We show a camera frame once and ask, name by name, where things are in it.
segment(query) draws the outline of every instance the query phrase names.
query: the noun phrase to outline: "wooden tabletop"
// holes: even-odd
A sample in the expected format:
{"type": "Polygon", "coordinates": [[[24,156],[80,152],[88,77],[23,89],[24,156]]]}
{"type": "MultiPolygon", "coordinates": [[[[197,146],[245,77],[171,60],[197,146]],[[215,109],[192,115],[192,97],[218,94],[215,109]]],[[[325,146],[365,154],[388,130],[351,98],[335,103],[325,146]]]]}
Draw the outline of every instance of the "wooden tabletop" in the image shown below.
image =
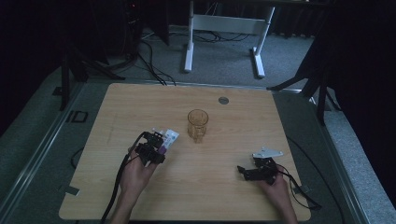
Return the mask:
{"type": "MultiPolygon", "coordinates": [[[[60,217],[100,219],[128,147],[153,128],[172,129],[179,137],[141,194],[131,219],[280,219],[257,185],[245,181],[236,168],[254,169],[251,154],[262,147],[282,151],[284,156],[274,160],[300,183],[271,92],[112,84],[70,183],[79,194],[66,193],[60,217]],[[221,104],[220,97],[229,103],[221,104]],[[202,144],[195,144],[187,133],[187,115],[196,108],[209,116],[202,144]]],[[[306,204],[304,198],[297,198],[306,204]]],[[[308,220],[310,211],[292,197],[291,201],[297,218],[308,220]]]]}

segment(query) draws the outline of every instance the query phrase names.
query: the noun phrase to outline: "white stand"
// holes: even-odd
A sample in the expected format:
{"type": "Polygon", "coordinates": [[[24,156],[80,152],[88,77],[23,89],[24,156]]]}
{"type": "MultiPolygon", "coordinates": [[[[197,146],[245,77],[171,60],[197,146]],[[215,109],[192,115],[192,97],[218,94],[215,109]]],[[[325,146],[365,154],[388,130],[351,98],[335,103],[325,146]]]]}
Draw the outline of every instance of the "white stand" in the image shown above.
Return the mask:
{"type": "Polygon", "coordinates": [[[219,17],[194,14],[194,2],[190,1],[190,19],[189,19],[189,44],[187,46],[186,63],[184,70],[190,72],[192,68],[192,54],[194,52],[193,31],[207,30],[227,33],[238,33],[247,35],[260,35],[257,48],[253,48],[254,61],[256,64],[259,77],[265,77],[262,65],[262,45],[268,33],[271,19],[274,14],[275,7],[270,7],[270,13],[265,20],[253,20],[233,17],[219,17]]]}

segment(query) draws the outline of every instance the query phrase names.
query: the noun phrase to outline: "hand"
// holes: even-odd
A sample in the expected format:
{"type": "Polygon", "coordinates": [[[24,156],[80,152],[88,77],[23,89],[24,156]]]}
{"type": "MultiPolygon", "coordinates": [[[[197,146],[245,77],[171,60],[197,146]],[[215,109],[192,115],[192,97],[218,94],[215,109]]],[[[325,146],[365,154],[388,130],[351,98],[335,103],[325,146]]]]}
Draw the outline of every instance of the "hand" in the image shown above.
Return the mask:
{"type": "MultiPolygon", "coordinates": [[[[283,172],[281,166],[277,166],[280,172],[283,172]]],[[[265,192],[270,202],[282,214],[286,223],[294,224],[297,222],[293,206],[288,192],[288,184],[281,173],[276,174],[276,179],[273,185],[267,184],[265,181],[257,181],[259,187],[265,192]]]]}
{"type": "Polygon", "coordinates": [[[131,161],[123,170],[120,180],[121,193],[117,199],[117,206],[111,217],[111,223],[128,223],[140,193],[149,183],[149,179],[158,166],[158,164],[152,163],[145,167],[136,156],[133,150],[131,152],[131,161]]]}

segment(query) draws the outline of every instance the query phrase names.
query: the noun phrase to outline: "cup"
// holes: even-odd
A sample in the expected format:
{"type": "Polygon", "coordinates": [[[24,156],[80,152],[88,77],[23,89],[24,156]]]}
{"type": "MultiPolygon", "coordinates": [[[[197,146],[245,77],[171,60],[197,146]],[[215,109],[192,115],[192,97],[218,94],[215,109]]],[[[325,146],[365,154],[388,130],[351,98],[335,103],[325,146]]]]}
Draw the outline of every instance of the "cup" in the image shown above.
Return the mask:
{"type": "Polygon", "coordinates": [[[194,139],[195,143],[202,143],[202,139],[206,133],[206,124],[209,121],[209,116],[204,110],[194,109],[188,115],[189,136],[194,139]]]}

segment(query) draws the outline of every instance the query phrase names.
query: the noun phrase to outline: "person's right hand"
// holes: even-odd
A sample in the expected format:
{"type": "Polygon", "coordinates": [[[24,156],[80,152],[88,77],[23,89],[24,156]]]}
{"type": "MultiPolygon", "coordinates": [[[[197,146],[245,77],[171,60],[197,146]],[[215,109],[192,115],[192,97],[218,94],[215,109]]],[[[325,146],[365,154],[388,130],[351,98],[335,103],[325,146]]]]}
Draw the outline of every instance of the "person's right hand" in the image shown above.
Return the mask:
{"type": "MultiPolygon", "coordinates": [[[[277,169],[280,172],[283,172],[284,170],[280,166],[277,166],[277,169]]],[[[257,183],[267,195],[270,202],[280,212],[286,223],[298,223],[293,206],[291,205],[291,200],[288,192],[288,183],[283,178],[283,175],[281,173],[276,174],[276,179],[273,185],[269,185],[263,180],[257,181],[257,183]]]]}

